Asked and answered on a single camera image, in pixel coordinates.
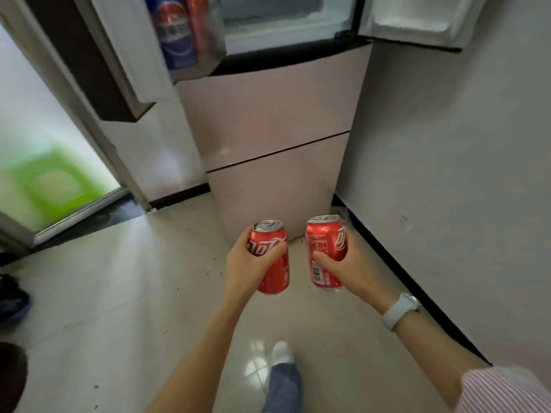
jeans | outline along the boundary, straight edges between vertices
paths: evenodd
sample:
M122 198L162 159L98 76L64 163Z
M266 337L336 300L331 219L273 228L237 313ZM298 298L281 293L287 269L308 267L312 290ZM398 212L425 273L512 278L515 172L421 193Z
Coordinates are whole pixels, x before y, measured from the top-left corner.
M302 380L296 364L281 363L270 371L270 386L261 413L300 413Z

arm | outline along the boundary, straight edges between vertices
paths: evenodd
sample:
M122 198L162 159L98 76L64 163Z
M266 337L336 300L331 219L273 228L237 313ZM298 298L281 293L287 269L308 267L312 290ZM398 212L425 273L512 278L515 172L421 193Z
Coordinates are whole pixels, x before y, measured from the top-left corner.
M172 373L146 413L212 411L241 312L260 285L266 270L286 251L286 243L280 243L263 256L251 255L247 250L250 232L250 227L245 229L228 254L222 304L201 340Z
M341 262L319 252L314 252L314 259L334 273L350 292L382 315L398 300L398 293L379 282L355 236L350 232L346 234L348 253ZM472 369L489 367L485 361L451 339L421 313L406 314L397 323L394 331L452 409L461 396L461 377Z

soda can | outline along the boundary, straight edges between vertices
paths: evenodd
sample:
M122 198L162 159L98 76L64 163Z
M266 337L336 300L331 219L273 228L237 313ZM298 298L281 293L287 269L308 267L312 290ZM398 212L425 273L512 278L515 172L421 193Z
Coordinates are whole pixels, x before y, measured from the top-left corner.
M262 256L279 242L287 242L283 222L279 220L262 220L256 223L249 236L249 252ZM289 251L287 250L275 261L258 286L264 294L278 294L289 286Z
M208 0L184 0L198 53L210 51Z
M335 261L346 256L347 243L344 226L338 215L312 217L306 226L306 243L310 263L310 277L314 285L326 290L338 290L341 282L313 260L313 251L329 255Z
M197 50L181 0L145 0L168 69L197 66Z

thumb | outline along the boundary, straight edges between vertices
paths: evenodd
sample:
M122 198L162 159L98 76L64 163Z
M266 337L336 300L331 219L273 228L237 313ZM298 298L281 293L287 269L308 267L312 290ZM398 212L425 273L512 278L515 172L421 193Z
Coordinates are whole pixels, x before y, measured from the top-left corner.
M331 259L329 255L323 252L318 252L317 250L313 251L314 260L320 264L323 268L330 271L331 273L339 276L339 265L340 262Z
M270 265L276 262L285 252L287 252L287 242L279 242L263 256L259 256L258 260L268 269Z

barcode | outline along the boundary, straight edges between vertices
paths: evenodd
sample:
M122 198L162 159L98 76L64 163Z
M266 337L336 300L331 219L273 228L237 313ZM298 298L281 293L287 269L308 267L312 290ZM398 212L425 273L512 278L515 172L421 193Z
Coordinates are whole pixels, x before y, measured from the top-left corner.
M323 268L312 261L313 282L323 285Z

